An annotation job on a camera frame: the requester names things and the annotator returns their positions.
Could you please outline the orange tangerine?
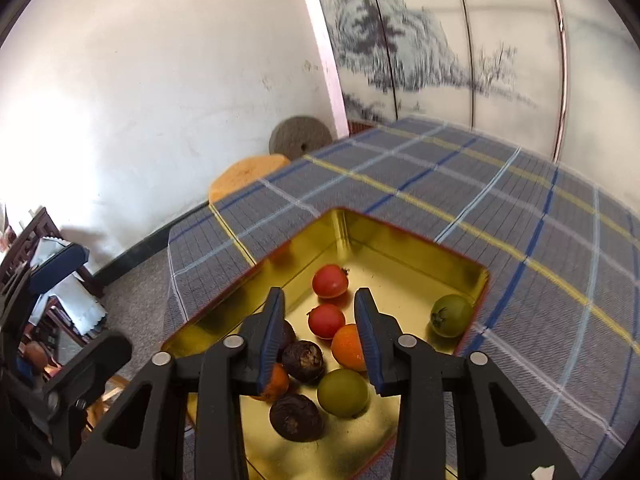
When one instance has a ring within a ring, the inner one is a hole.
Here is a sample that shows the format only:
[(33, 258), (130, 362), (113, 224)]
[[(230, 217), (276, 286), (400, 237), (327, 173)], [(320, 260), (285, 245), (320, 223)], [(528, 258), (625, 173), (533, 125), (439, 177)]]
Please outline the orange tangerine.
[(276, 363), (273, 365), (268, 385), (259, 396), (255, 396), (255, 400), (274, 403), (288, 392), (289, 386), (290, 378), (288, 378), (288, 373), (281, 363)]
[(358, 373), (367, 370), (358, 328), (355, 324), (344, 325), (333, 337), (331, 344), (332, 356), (342, 367)]

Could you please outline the green fruit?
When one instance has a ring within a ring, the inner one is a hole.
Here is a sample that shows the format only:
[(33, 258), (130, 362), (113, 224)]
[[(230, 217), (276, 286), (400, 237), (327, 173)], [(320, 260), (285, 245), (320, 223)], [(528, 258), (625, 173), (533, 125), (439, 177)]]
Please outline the green fruit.
[(471, 323), (472, 304), (460, 295), (446, 295), (436, 300), (430, 323), (434, 332), (445, 338), (461, 336)]
[(320, 406), (329, 414), (338, 418), (353, 418), (368, 406), (368, 385), (353, 370), (332, 370), (319, 382), (317, 398)]

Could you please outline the red tomato small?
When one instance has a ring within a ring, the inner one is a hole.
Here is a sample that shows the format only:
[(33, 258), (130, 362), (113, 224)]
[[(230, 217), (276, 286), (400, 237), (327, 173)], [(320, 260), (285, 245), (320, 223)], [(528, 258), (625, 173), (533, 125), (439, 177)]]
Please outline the red tomato small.
[(307, 314), (309, 329), (320, 339), (332, 339), (346, 324), (346, 318), (340, 308), (334, 304), (319, 304)]

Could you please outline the dark brown fruit large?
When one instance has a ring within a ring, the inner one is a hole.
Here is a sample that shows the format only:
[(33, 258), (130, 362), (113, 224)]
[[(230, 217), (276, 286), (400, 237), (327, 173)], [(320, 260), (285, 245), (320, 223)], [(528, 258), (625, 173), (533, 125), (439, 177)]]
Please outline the dark brown fruit large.
[(280, 344), (280, 350), (283, 351), (287, 346), (296, 341), (296, 333), (292, 325), (287, 321), (283, 321), (283, 338)]

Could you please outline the dark brown fruit small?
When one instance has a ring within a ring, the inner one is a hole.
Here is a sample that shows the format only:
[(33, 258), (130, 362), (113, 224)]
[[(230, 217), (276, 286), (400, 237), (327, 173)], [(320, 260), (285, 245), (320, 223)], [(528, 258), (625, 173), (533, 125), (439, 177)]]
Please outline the dark brown fruit small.
[(326, 372), (322, 350), (318, 344), (306, 340), (294, 341), (284, 348), (282, 365), (302, 384), (316, 384)]

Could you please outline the red tomato with stem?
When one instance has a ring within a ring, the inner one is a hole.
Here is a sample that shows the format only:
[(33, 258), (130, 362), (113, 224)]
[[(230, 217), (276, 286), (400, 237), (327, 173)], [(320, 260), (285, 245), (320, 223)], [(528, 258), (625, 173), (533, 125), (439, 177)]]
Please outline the red tomato with stem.
[(311, 286), (322, 299), (342, 296), (348, 289), (348, 271), (337, 264), (326, 264), (314, 274)]

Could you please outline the dark wooden chair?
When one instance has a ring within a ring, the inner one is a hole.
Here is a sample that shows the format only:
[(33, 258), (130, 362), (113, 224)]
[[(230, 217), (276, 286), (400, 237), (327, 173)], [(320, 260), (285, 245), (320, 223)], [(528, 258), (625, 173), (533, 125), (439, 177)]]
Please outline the dark wooden chair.
[(107, 331), (102, 330), (94, 338), (90, 336), (104, 320), (106, 312), (80, 275), (85, 264), (42, 295), (32, 295), (28, 290), (32, 268), (69, 244), (72, 242), (55, 236), (39, 237), (35, 249), (14, 269), (11, 278), (1, 281), (1, 368), (6, 366), (16, 370), (18, 378), (29, 388), (40, 389), (58, 374), (47, 373), (49, 355), (46, 350), (32, 352), (23, 340), (28, 334), (26, 327), (37, 326), (49, 311), (50, 299), (55, 299), (70, 318), (70, 330), (78, 333), (81, 350)]

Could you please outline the gold coffee tin box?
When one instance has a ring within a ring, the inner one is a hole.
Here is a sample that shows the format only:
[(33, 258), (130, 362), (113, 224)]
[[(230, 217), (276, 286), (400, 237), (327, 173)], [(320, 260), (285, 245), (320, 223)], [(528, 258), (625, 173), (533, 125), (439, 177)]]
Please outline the gold coffee tin box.
[(244, 396), (242, 427), (248, 474), (253, 479), (353, 479), (390, 450), (399, 413), (396, 396), (381, 398), (367, 382), (356, 336), (354, 299), (370, 290), (378, 310), (401, 329), (454, 353), (457, 338), (442, 338), (431, 326), (434, 303), (459, 295), (480, 308), (489, 286), (486, 266), (426, 238), (381, 220), (334, 208), (262, 258), (163, 345), (175, 358), (199, 354), (236, 332), (244, 318), (262, 310), (270, 288), (285, 296), (285, 318), (296, 337), (323, 353), (327, 372), (340, 386), (330, 391), (332, 408), (360, 400), (356, 417), (332, 408), (320, 439), (297, 443), (271, 425), (270, 404)]

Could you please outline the plaid grey tablecloth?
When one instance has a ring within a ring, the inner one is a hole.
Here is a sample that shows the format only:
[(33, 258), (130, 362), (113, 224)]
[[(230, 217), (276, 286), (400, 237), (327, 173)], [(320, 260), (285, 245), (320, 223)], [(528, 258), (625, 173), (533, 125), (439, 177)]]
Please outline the plaid grey tablecloth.
[(170, 348), (268, 255), (288, 262), (314, 220), (347, 211), (489, 271), (462, 351), (494, 358), (586, 479), (639, 423), (639, 220), (595, 185), (509, 144), (404, 118), (243, 185), (168, 236)]

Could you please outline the orange round cushion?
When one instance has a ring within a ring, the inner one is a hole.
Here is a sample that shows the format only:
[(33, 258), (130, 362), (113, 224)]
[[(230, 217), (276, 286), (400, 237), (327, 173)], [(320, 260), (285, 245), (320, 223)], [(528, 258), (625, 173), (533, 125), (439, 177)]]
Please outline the orange round cushion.
[(250, 156), (235, 162), (208, 189), (208, 202), (217, 203), (224, 197), (244, 188), (268, 174), (288, 166), (291, 161), (281, 154)]

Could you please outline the painted landscape folding screen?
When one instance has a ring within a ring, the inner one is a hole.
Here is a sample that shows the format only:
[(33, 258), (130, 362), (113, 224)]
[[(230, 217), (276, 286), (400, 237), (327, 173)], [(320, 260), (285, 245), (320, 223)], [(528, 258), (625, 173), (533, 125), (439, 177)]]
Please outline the painted landscape folding screen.
[(608, 0), (306, 0), (334, 115), (480, 130), (639, 203), (639, 43)]

